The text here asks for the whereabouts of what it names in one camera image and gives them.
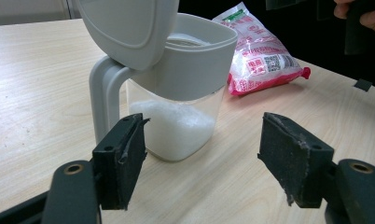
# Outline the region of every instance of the light wood tabletop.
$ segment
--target light wood tabletop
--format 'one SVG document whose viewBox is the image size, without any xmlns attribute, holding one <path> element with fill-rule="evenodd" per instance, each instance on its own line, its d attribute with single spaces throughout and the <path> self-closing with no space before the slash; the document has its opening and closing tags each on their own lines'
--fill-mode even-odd
<svg viewBox="0 0 375 224">
<path fill-rule="evenodd" d="M 104 53 L 82 20 L 0 26 L 0 212 L 49 189 L 53 172 L 95 147 L 89 73 Z M 333 161 L 375 165 L 375 87 L 304 61 L 310 79 L 248 94 L 227 91 L 210 141 L 180 162 L 148 154 L 128 211 L 104 223 L 325 223 L 288 206 L 257 158 L 264 112 L 291 118 L 335 148 Z M 121 114 L 127 115 L 124 86 Z"/>
</svg>

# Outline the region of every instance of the hand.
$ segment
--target hand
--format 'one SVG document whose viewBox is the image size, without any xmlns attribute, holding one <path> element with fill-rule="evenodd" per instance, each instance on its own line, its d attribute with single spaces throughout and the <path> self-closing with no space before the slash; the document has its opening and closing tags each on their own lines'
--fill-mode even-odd
<svg viewBox="0 0 375 224">
<path fill-rule="evenodd" d="M 350 9 L 350 4 L 354 0 L 334 0 L 336 7 L 334 15 L 340 19 L 347 19 L 347 12 Z M 360 23 L 375 31 L 375 10 L 363 14 L 360 18 Z"/>
</svg>

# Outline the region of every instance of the rice bag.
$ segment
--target rice bag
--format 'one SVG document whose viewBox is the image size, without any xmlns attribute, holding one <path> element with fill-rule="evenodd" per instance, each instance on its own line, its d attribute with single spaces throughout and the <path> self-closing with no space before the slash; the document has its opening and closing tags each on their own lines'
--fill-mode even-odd
<svg viewBox="0 0 375 224">
<path fill-rule="evenodd" d="M 297 77 L 309 78 L 310 68 L 301 67 L 277 36 L 267 30 L 243 2 L 213 21 L 238 33 L 228 78 L 232 95 L 283 85 Z"/>
</svg>

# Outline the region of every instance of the dark background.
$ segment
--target dark background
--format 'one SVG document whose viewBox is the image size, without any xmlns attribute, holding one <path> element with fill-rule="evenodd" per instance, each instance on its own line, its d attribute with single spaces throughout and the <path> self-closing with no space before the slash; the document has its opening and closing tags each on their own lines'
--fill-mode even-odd
<svg viewBox="0 0 375 224">
<path fill-rule="evenodd" d="M 241 0 L 180 0 L 179 12 L 211 20 L 237 6 Z M 344 76 L 362 78 L 375 86 L 375 54 L 345 55 L 345 20 L 330 17 L 317 20 L 314 0 L 283 7 L 266 9 L 266 0 L 243 1 L 248 10 L 276 35 L 289 53 L 308 63 Z"/>
</svg>

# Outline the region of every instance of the clear plastic container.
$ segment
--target clear plastic container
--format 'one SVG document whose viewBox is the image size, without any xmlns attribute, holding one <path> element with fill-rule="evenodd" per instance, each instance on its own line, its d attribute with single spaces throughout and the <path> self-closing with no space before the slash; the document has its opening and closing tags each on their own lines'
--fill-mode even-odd
<svg viewBox="0 0 375 224">
<path fill-rule="evenodd" d="M 147 150 L 165 161 L 181 161 L 199 150 L 214 133 L 224 87 L 193 101 L 172 101 L 126 82 L 129 114 L 143 113 Z"/>
</svg>

